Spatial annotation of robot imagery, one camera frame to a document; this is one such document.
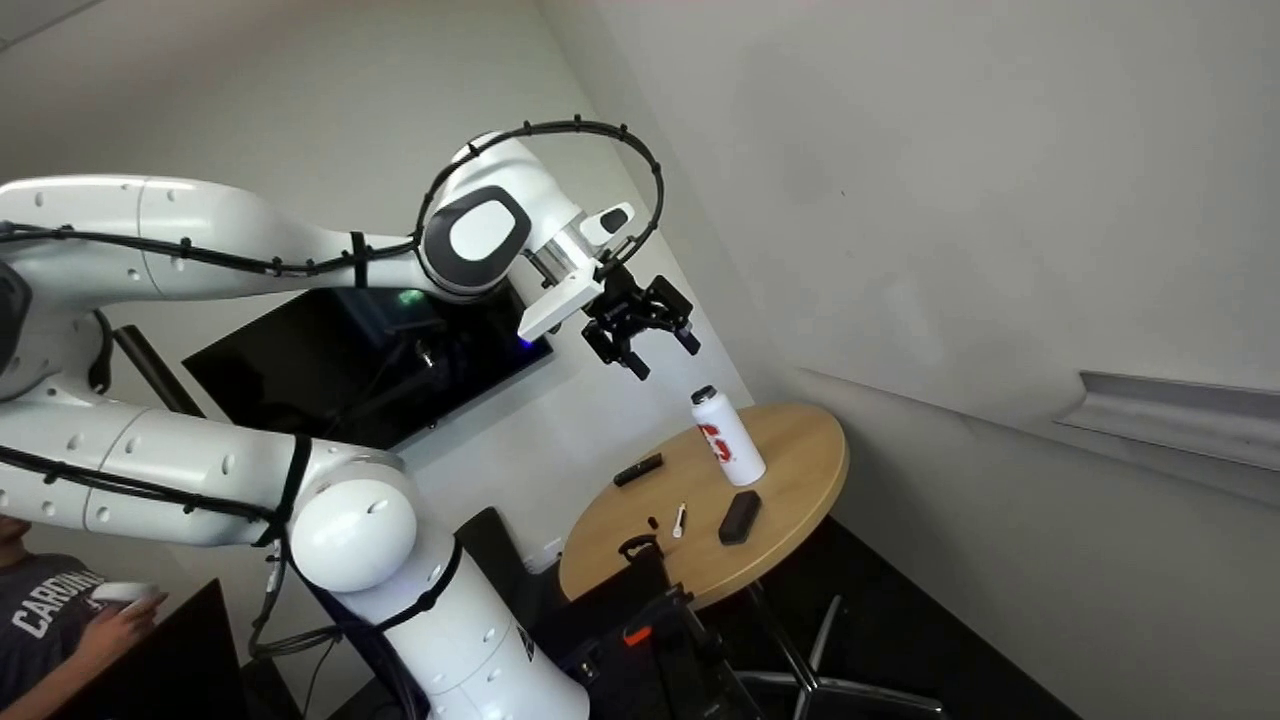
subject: computer screen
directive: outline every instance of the computer screen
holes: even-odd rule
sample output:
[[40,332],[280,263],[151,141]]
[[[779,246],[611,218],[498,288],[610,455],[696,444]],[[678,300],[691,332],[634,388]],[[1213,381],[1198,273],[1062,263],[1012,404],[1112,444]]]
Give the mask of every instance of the computer screen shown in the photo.
[[551,350],[516,335],[520,313],[516,288],[481,302],[325,288],[183,363],[235,424],[394,448]]

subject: white ceiling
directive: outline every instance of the white ceiling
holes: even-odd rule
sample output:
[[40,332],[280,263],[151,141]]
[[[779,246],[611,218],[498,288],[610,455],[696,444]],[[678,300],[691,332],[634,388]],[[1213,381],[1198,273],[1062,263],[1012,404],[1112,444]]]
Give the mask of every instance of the white ceiling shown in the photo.
[[0,53],[98,0],[0,0]]

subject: white wall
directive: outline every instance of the white wall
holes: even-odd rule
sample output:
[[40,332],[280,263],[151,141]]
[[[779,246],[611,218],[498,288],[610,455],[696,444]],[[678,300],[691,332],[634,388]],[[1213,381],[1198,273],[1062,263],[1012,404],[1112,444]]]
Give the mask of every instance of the white wall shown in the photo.
[[[253,188],[284,213],[332,225],[414,225],[436,169],[485,129],[583,113],[583,95],[541,13],[520,0],[114,0],[0,55],[0,171],[172,171]],[[575,198],[643,196],[611,153],[545,145]],[[637,276],[681,266],[658,239]],[[137,302],[165,355],[180,360],[280,300]],[[454,523],[498,505],[529,565],[549,565],[575,510],[639,448],[688,424],[706,381],[750,399],[736,367],[696,317],[706,350],[688,360],[643,335],[647,383],[600,367],[565,322],[556,355],[513,388],[463,406],[402,448],[420,493]],[[144,399],[130,367],[121,394]],[[219,574],[246,630],[259,591],[259,553],[176,553],[45,537],[108,574],[149,574],[176,591]],[[322,624],[292,591],[284,627]],[[299,693],[311,661],[284,664]],[[322,709],[363,680],[338,654]]]
[[1280,711],[1278,479],[1033,434],[1086,360],[1278,383],[1278,2],[541,8],[751,390],[853,424],[843,523],[1086,714]]

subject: white bottle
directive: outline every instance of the white bottle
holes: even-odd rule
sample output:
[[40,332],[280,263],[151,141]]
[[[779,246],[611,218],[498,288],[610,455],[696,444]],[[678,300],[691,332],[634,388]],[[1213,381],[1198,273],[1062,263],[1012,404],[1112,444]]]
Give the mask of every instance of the white bottle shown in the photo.
[[743,427],[728,394],[718,390],[718,383],[691,390],[691,420],[701,424],[728,484],[751,488],[764,475],[764,459],[755,450],[751,431]]

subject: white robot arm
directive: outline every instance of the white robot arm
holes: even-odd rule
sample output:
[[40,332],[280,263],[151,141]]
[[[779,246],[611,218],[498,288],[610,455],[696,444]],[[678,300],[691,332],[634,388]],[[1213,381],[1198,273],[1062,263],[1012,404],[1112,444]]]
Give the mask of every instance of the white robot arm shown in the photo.
[[58,177],[0,188],[0,517],[167,542],[280,537],[297,573],[382,627],[436,714],[583,714],[588,700],[520,639],[506,600],[387,450],[130,406],[87,388],[114,300],[207,300],[284,288],[426,288],[477,300],[513,260],[549,288],[538,339],[588,313],[588,342],[643,375],[639,329],[678,332],[688,300],[637,288],[627,204],[579,213],[516,137],[471,141],[434,183],[414,235],[325,232],[263,198],[151,177]]

